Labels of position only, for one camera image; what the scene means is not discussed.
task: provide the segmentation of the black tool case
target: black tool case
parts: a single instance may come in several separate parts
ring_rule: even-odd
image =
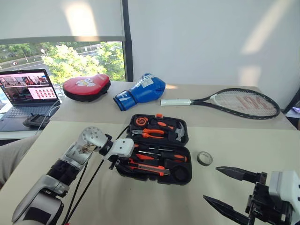
[[[162,134],[161,131],[160,134],[152,133],[144,129],[162,130],[164,133]],[[134,134],[137,130],[149,133]],[[180,141],[176,140],[178,133],[182,136]],[[191,156],[188,149],[184,147],[188,142],[185,121],[164,117],[161,114],[156,116],[136,114],[131,118],[127,138],[134,140],[135,149],[131,158],[120,157],[117,161],[116,168],[120,175],[143,181],[157,180],[158,183],[163,184],[185,185],[191,181]]]

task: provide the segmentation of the laptop keyboard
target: laptop keyboard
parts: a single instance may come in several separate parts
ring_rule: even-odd
[[[12,117],[28,117],[39,114],[39,115],[46,115],[50,106],[36,106],[36,107],[13,107],[11,108],[3,118],[12,118]]]

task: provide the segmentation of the laptop screen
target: laptop screen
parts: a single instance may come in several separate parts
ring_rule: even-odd
[[[44,69],[0,72],[0,86],[13,105],[58,100]]]

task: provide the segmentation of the racket strings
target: racket strings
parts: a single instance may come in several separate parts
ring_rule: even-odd
[[[240,113],[255,116],[270,116],[277,113],[277,108],[271,100],[250,91],[221,92],[212,99],[217,105]]]

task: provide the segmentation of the orange pliers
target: orange pliers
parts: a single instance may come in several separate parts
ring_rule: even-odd
[[[133,134],[135,135],[142,135],[142,137],[147,138],[147,137],[152,137],[152,138],[164,138],[161,136],[152,136],[150,134],[160,134],[163,135],[165,132],[163,130],[155,130],[155,129],[143,129],[143,130],[133,130]]]

